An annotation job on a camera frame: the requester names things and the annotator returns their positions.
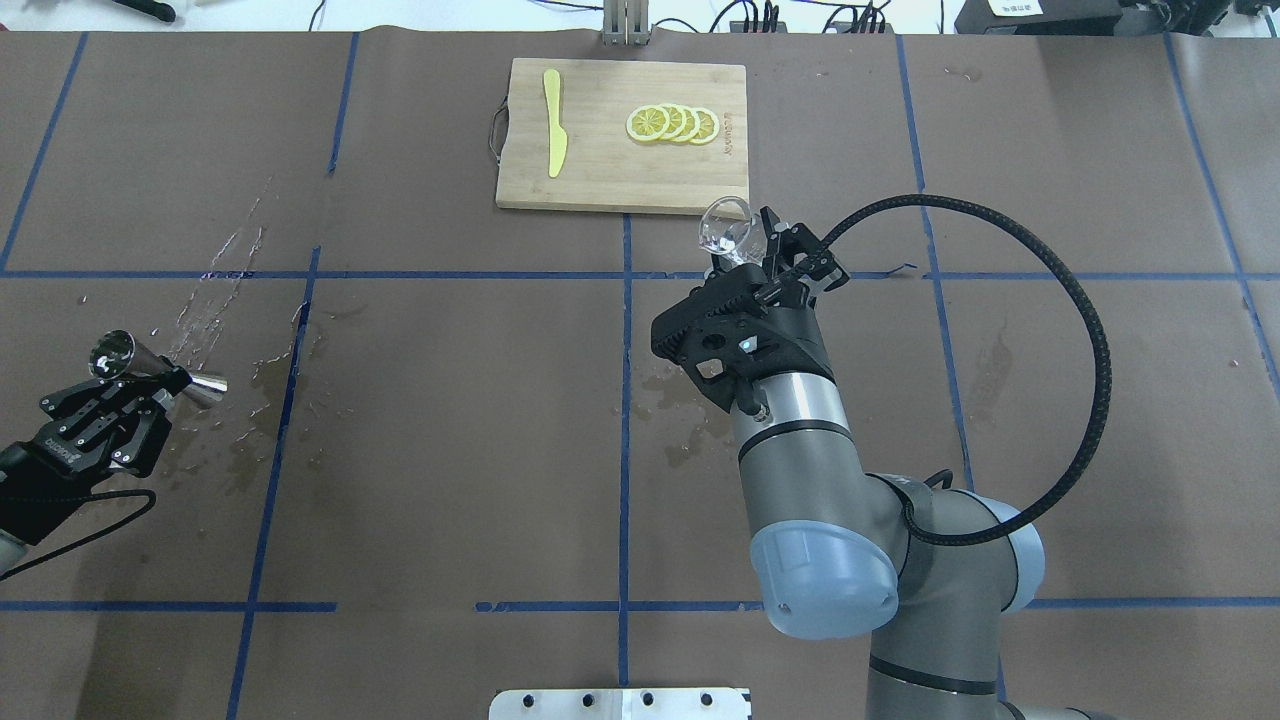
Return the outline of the clear glass cup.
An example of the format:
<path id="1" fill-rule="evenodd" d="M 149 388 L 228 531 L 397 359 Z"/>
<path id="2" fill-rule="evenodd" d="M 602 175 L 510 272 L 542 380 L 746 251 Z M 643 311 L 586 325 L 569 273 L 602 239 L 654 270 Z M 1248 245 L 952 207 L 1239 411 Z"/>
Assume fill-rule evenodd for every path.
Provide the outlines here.
<path id="1" fill-rule="evenodd" d="M 739 196 L 717 199 L 707 208 L 699 223 L 698 245 L 710 256 L 713 272 L 746 264 L 762 266 L 768 249 L 759 215 Z"/>

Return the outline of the steel jigger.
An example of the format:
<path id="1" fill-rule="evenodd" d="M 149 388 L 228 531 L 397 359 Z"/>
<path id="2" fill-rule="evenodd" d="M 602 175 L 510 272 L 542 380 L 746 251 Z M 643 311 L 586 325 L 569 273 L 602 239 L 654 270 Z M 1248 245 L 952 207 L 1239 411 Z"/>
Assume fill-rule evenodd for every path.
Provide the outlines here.
<path id="1" fill-rule="evenodd" d="M 219 404 L 229 389 L 224 377 L 192 372 L 155 354 L 123 329 L 109 331 L 95 343 L 90 351 L 90 370 L 101 380 L 157 382 L 170 395 L 184 396 L 201 409 Z"/>

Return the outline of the lemon slice four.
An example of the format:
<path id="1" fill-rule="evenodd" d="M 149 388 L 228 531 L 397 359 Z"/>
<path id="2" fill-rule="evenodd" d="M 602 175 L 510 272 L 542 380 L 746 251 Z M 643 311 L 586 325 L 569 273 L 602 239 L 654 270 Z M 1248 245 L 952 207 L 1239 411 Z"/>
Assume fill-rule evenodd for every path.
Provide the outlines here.
<path id="1" fill-rule="evenodd" d="M 687 141 L 690 145 L 704 146 L 716 140 L 721 132 L 721 119 L 710 109 L 692 108 L 696 129 Z"/>

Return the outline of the lemon slice three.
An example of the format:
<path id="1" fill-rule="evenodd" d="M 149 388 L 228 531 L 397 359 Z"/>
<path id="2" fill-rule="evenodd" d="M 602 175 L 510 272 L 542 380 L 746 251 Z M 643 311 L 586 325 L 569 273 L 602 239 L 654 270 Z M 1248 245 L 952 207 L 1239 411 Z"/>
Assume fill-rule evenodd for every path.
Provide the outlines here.
<path id="1" fill-rule="evenodd" d="M 685 118 L 687 119 L 687 123 L 685 126 L 685 129 L 675 137 L 675 141 L 680 143 L 691 143 L 699 136 L 699 132 L 701 129 L 703 109 L 685 106 L 682 108 L 682 110 Z"/>

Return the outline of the lemon slice two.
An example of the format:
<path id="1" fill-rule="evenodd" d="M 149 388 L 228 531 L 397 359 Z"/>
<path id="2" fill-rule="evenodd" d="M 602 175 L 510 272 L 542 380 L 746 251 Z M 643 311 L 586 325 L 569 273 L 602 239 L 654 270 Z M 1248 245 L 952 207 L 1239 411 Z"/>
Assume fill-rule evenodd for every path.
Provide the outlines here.
<path id="1" fill-rule="evenodd" d="M 682 108 L 685 108 L 685 105 L 672 102 L 664 102 L 662 105 L 667 117 L 666 127 L 660 135 L 662 141 L 676 142 L 675 137 L 685 129 L 687 119 L 685 118 Z"/>

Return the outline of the lemon slice one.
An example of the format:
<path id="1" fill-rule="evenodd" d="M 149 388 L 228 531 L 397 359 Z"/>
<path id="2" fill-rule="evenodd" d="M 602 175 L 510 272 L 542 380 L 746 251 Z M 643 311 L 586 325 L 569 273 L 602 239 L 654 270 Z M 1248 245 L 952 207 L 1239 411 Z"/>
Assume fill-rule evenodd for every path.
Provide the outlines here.
<path id="1" fill-rule="evenodd" d="M 671 115 L 664 105 L 648 104 L 628 114 L 625 128 L 632 141 L 650 143 L 664 138 L 669 123 Z"/>

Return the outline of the bamboo cutting board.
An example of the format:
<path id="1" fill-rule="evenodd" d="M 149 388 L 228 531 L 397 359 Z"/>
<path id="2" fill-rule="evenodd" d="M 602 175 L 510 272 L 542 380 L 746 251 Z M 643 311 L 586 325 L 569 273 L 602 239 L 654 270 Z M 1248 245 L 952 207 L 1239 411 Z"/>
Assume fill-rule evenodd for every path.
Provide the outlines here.
<path id="1" fill-rule="evenodd" d="M 570 138 L 558 178 L 547 176 L 547 68 L 563 81 Z M 641 105 L 672 102 L 718 115 L 719 135 L 696 146 L 640 143 L 626 132 Z M 508 129 L 495 202 L 504 209 L 699 215 L 750 191 L 748 73 L 741 65 L 518 58 L 507 94 Z"/>

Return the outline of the yellow plastic knife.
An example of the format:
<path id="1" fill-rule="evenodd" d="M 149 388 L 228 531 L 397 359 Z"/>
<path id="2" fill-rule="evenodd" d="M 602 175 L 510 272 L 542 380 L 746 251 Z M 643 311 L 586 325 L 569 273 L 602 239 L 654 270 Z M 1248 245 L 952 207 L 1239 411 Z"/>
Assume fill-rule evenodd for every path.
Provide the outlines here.
<path id="1" fill-rule="evenodd" d="M 541 86 L 547 108 L 548 159 L 547 176 L 558 178 L 567 159 L 570 138 L 562 123 L 563 81 L 558 69 L 547 68 L 541 73 Z"/>

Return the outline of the black computer box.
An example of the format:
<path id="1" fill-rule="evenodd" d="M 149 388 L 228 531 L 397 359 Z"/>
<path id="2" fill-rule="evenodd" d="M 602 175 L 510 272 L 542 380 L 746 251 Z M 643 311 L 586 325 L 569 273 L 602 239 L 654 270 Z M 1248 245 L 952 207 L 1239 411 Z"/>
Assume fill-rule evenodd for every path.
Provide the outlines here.
<path id="1" fill-rule="evenodd" d="M 1172 18 L 1165 1 L 965 1 L 954 32 L 1130 37 L 1162 33 Z"/>

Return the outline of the black purple tool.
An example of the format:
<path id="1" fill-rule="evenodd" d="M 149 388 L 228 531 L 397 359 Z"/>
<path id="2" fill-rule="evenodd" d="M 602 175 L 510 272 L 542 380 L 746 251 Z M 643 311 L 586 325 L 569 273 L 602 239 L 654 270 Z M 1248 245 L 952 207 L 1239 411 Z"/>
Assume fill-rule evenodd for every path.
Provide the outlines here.
<path id="1" fill-rule="evenodd" d="M 177 22 L 177 10 L 168 3 L 155 0 L 111 0 L 111 3 L 142 13 L 161 23 L 172 24 Z"/>

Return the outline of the aluminium frame post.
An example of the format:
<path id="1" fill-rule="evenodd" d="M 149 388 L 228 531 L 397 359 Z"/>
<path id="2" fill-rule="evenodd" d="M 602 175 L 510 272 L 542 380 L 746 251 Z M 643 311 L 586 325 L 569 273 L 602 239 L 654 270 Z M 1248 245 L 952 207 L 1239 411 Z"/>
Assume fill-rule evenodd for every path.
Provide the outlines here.
<path id="1" fill-rule="evenodd" d="M 602 44 L 611 47 L 646 46 L 652 38 L 648 0 L 603 0 Z"/>

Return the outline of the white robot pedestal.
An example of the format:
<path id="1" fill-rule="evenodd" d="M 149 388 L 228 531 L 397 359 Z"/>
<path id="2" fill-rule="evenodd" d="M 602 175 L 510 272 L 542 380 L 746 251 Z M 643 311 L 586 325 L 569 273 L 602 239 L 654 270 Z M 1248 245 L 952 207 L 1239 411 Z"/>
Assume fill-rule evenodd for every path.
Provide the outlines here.
<path id="1" fill-rule="evenodd" d="M 732 687 L 502 691 L 489 719 L 751 719 L 750 691 Z"/>

